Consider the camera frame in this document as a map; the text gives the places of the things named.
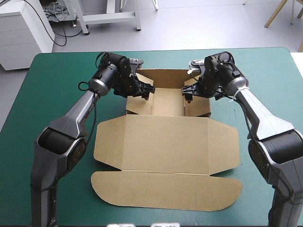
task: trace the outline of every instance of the silver arm segment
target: silver arm segment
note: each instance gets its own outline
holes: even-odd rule
[[[231,53],[221,52],[190,62],[199,71],[197,83],[182,88],[192,96],[235,98],[249,129],[249,154],[268,184],[275,189],[268,214],[270,227],[297,227],[303,202],[303,136],[293,125],[274,116],[248,89],[248,80],[235,66]]]
[[[251,132],[259,140],[294,129],[294,126],[274,116],[248,88],[244,88],[236,95],[242,102],[251,123]]]
[[[98,99],[99,96],[97,94],[91,91],[85,92],[66,115],[52,121],[49,127],[75,139],[80,136],[87,136],[84,124],[94,107],[94,101],[98,101]]]
[[[56,192],[58,181],[67,175],[84,155],[93,128],[86,141],[85,121],[101,96],[113,88],[115,95],[141,96],[148,100],[152,85],[140,81],[135,73],[142,60],[102,52],[100,64],[86,93],[61,118],[52,121],[35,140],[34,164],[31,172],[31,227],[56,225]]]

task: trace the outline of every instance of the cable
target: cable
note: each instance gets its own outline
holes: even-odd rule
[[[25,1],[28,5],[30,5],[30,7],[31,7],[31,8],[35,11],[35,13],[38,15],[38,17],[39,17],[39,19],[40,19],[40,21],[41,21],[41,23],[42,23],[42,25],[43,25],[43,27],[44,27],[46,33],[48,34],[48,36],[50,37],[50,39],[53,41],[53,43],[56,44],[57,46],[65,46],[65,45],[67,44],[67,37],[65,37],[65,42],[64,42],[63,45],[56,43],[55,40],[51,37],[51,35],[48,33],[48,30],[46,29],[45,24],[43,23],[43,21],[42,21],[40,15],[38,14],[37,10],[36,10],[36,9],[35,9],[27,0],[23,0],[23,1]]]
[[[197,81],[199,84],[202,84],[202,85],[206,88],[206,86],[204,85],[204,83],[202,83],[201,81],[197,80],[193,75],[190,74],[190,76],[191,76],[192,79],[194,79],[195,81]],[[225,94],[224,92],[221,92],[221,91],[219,91],[219,90],[213,89],[212,87],[210,87],[210,89],[212,89],[212,90],[215,91],[215,92],[220,93],[221,95],[223,95],[223,96],[226,97],[226,98],[232,99],[232,97],[228,96],[228,95]]]
[[[88,88],[87,88],[87,89],[82,89],[82,88],[81,88],[81,84],[86,84],[86,85],[88,86]],[[97,95],[97,96],[99,96],[99,95],[98,95],[97,91],[94,90],[94,89],[91,87],[91,85],[90,85],[88,82],[85,82],[85,81],[81,81],[81,82],[78,84],[78,89],[79,89],[80,91],[92,91],[92,92],[94,93],[94,95],[93,95],[93,103],[94,103],[94,122],[93,122],[93,125],[92,125],[92,127],[91,127],[90,134],[89,134],[89,137],[88,137],[88,139],[87,139],[87,142],[86,142],[86,145],[85,145],[85,148],[84,148],[84,150],[85,150],[86,147],[87,147],[88,144],[89,144],[89,141],[90,141],[90,139],[91,139],[91,137],[92,137],[92,134],[93,134],[93,132],[94,132],[94,129],[95,129],[95,127],[96,127],[96,121],[97,121],[97,101],[96,101],[95,95]]]
[[[101,53],[98,54],[98,56],[96,57],[95,66],[96,66],[97,69],[100,69],[100,64],[103,63],[102,60],[103,60],[103,57],[104,57],[106,54],[108,55],[108,52],[101,52]]]
[[[49,5],[48,5],[48,9],[49,9],[49,11],[52,13],[52,14],[54,14],[54,16],[55,16],[55,18],[57,19],[57,21],[56,22],[59,22],[59,21],[63,21],[67,16],[68,16],[68,12],[67,13],[64,13],[65,11],[66,11],[66,6],[64,7],[64,9],[63,9],[63,7],[62,7],[62,5],[59,5],[59,4],[54,4],[53,2],[51,2]]]
[[[82,29],[77,34],[75,34],[75,35],[61,35],[59,33],[56,33],[55,31],[53,31],[53,32],[55,34],[59,35],[59,36],[62,36],[62,37],[75,37],[75,36],[79,35],[82,32]]]

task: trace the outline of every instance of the cardboard flap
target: cardboard flap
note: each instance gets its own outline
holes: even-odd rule
[[[148,83],[153,85],[153,80],[144,77],[137,73],[137,77],[140,81],[144,83]],[[146,101],[144,98],[139,97],[127,97],[127,113],[137,113],[137,114],[151,114],[152,108],[152,101],[153,101],[153,93],[150,93],[149,100]]]
[[[97,126],[94,152],[96,160],[122,169],[125,126],[125,116],[102,122]]]
[[[122,170],[210,175],[239,164],[237,135],[208,118],[130,114],[98,125],[94,155]]]
[[[151,114],[156,116],[185,116],[181,89],[156,88]]]
[[[242,191],[236,179],[134,171],[95,172],[91,183],[110,204],[177,210],[222,210]]]
[[[191,78],[184,82],[184,86],[192,85],[195,84],[196,82],[197,82],[196,80]],[[188,103],[184,99],[184,107],[185,107],[185,116],[189,116],[189,117],[198,117],[198,116],[203,116],[205,114],[208,114],[209,117],[211,112],[209,98],[193,96],[193,101],[191,101],[191,103]]]
[[[152,79],[155,87],[161,88],[182,88],[184,81],[191,78],[188,70],[170,69],[138,69],[137,72],[149,79]]]
[[[237,167],[240,150],[238,130],[221,122],[209,121],[209,174],[212,175]]]

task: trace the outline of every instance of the black cable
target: black cable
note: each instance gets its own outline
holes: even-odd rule
[[[86,142],[84,150],[86,150],[86,147],[89,144],[89,141],[90,141],[90,139],[91,139],[91,137],[93,135],[93,132],[95,130],[95,127],[96,127],[96,121],[97,121],[97,101],[96,101],[95,93],[93,95],[93,103],[94,103],[94,122],[93,122],[93,125],[91,127],[90,134],[89,134],[89,137],[87,139],[87,142]]]
[[[30,184],[30,187],[32,188],[32,189],[34,189],[35,191],[37,191],[37,192],[45,192],[45,191],[48,191],[48,190],[50,190],[50,189],[53,189],[53,188],[55,188],[56,186],[54,186],[55,184],[52,184],[51,186],[49,186],[49,187],[47,187],[47,188],[44,188],[44,189],[38,189],[37,187],[35,187],[33,184]]]
[[[61,35],[59,33],[56,33],[55,31],[53,31],[53,32],[55,34],[59,35],[59,36],[62,36],[62,37],[75,37],[75,36],[79,35],[82,32],[82,29],[77,34],[75,34],[75,35]]]
[[[95,66],[96,66],[97,69],[100,69],[100,63],[102,62],[103,57],[104,57],[105,54],[108,54],[108,52],[101,52],[100,54],[97,55],[96,61],[95,61]]]
[[[88,86],[88,88],[87,88],[87,89],[82,89],[82,88],[81,88],[81,84],[86,84],[86,85]],[[81,82],[78,84],[78,89],[79,89],[80,91],[92,91],[92,92],[94,93],[94,95],[93,95],[93,103],[94,103],[94,122],[93,122],[93,125],[92,125],[92,127],[91,127],[90,134],[89,134],[89,137],[88,137],[88,139],[87,139],[87,142],[86,142],[86,145],[85,145],[85,148],[84,148],[84,150],[85,150],[86,147],[87,147],[88,144],[89,144],[89,141],[90,141],[90,139],[91,139],[91,137],[92,137],[92,134],[93,134],[93,132],[94,132],[94,129],[95,129],[95,127],[96,127],[96,121],[97,121],[97,101],[96,101],[95,95],[98,96],[98,93],[97,93],[96,90],[94,90],[94,89],[90,86],[90,84],[89,84],[88,82],[85,82],[85,81],[81,81]]]
[[[197,81],[199,84],[202,84],[202,85],[205,87],[204,83],[202,83],[201,81],[197,80],[193,75],[190,74],[190,76],[191,76],[192,79],[194,79],[194,80]],[[212,89],[212,90],[215,91],[215,92],[220,93],[221,95],[223,95],[223,96],[226,97],[226,98],[233,99],[232,97],[228,96],[228,95],[225,94],[224,92],[221,92],[221,91],[218,91],[218,90],[216,90],[216,89],[213,89],[212,87],[210,87],[210,89]]]
[[[65,45],[67,44],[67,38],[65,37],[65,43],[64,43],[63,45],[56,43],[55,40],[51,37],[51,35],[48,33],[48,30],[46,29],[45,24],[43,23],[43,21],[42,21],[40,15],[38,14],[37,10],[36,10],[36,9],[35,9],[27,0],[23,0],[23,1],[25,1],[28,5],[30,5],[30,7],[31,7],[31,8],[35,11],[35,13],[38,15],[38,17],[39,17],[39,19],[40,19],[40,21],[41,21],[41,23],[42,23],[42,25],[43,25],[43,27],[44,27],[46,33],[48,34],[48,36],[50,37],[50,39],[53,41],[53,43],[56,44],[57,46],[65,46]]]

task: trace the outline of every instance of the green table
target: green table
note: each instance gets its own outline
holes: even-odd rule
[[[143,68],[187,69],[188,62],[222,50],[118,52],[144,59]],[[230,49],[236,64],[250,81],[251,91],[275,115],[303,131],[302,77],[284,48]],[[94,72],[96,52],[39,54],[26,76],[6,123],[0,133],[0,225],[26,225],[31,221],[30,171],[34,139],[50,121],[67,112],[83,94],[80,81]],[[98,102],[97,122],[125,114],[126,99],[111,92]],[[273,189],[252,163],[248,131],[241,108],[226,98],[212,99],[211,118],[239,130],[241,165],[218,175],[243,183],[239,199],[217,212],[118,207],[102,201],[90,184],[95,171],[109,170],[93,158],[95,133],[86,155],[73,171],[59,182],[59,225],[106,225],[179,222],[183,225],[266,225]],[[87,127],[92,124],[92,116]]]

